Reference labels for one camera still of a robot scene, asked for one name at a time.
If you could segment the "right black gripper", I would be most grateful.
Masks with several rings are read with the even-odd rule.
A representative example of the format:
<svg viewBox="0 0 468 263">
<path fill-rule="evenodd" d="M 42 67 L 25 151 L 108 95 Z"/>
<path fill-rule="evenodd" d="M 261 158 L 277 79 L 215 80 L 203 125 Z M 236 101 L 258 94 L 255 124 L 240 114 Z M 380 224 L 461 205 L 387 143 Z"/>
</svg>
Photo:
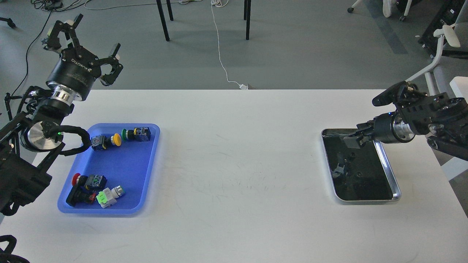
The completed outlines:
<svg viewBox="0 0 468 263">
<path fill-rule="evenodd" d="M 364 123 L 356 125 L 358 133 L 343 137 L 343 142 L 350 149 L 361 149 L 367 142 L 375 140 L 386 144 L 408 143 L 415 138 L 415 133 L 399 113 L 384 113 Z"/>
</svg>

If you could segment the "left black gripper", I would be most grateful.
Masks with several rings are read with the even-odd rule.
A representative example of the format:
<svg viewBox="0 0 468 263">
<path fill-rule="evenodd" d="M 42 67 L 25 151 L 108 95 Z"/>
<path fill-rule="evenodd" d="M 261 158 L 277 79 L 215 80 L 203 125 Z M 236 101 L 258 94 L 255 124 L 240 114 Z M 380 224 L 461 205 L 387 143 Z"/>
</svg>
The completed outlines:
<svg viewBox="0 0 468 263">
<path fill-rule="evenodd" d="M 45 50 L 60 53 L 60 60 L 55 65 L 46 85 L 49 88 L 55 88 L 58 84 L 72 89 L 79 95 L 79 100 L 86 100 L 92 85 L 97 77 L 104 86 L 112 85 L 121 71 L 123 65 L 119 62 L 118 51 L 120 43 L 115 45 L 107 58 L 98 59 L 96 55 L 83 49 L 77 38 L 75 29 L 83 18 L 83 14 L 78 14 L 74 20 L 61 22 L 57 20 L 54 26 L 48 31 L 47 38 L 42 40 L 42 46 Z M 66 40 L 71 41 L 68 48 L 63 49 L 59 39 L 59 33 L 63 32 Z M 97 62 L 98 66 L 110 65 L 111 70 L 101 76 L 101 70 L 97 65 L 90 63 Z"/>
</svg>

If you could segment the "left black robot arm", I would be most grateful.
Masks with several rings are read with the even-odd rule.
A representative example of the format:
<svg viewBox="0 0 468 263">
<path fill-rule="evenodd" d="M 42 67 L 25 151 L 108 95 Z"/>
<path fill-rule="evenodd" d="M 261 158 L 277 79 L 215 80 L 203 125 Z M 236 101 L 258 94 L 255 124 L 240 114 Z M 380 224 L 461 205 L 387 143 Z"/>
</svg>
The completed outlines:
<svg viewBox="0 0 468 263">
<path fill-rule="evenodd" d="M 82 20 L 57 20 L 42 40 L 45 50 L 60 55 L 46 81 L 47 89 L 30 86 L 23 95 L 5 95 L 10 121 L 1 129 L 1 214 L 12 216 L 34 202 L 50 185 L 48 169 L 57 156 L 85 152 L 91 145 L 86 130 L 62 125 L 74 101 L 86 100 L 92 85 L 112 85 L 123 69 L 120 44 L 107 58 L 84 48 L 75 29 Z"/>
</svg>

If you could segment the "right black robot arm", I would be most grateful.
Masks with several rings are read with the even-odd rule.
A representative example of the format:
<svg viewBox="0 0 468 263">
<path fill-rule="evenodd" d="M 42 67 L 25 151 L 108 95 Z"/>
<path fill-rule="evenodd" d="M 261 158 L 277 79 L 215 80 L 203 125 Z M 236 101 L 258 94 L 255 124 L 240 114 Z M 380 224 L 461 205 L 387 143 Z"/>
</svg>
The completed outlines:
<svg viewBox="0 0 468 263">
<path fill-rule="evenodd" d="M 363 148 L 368 141 L 408 143 L 416 135 L 429 135 L 428 145 L 467 160 L 467 102 L 446 92 L 429 96 L 411 82 L 398 82 L 373 98 L 374 106 L 393 104 L 396 110 L 356 125 L 341 137 L 348 148 Z"/>
</svg>

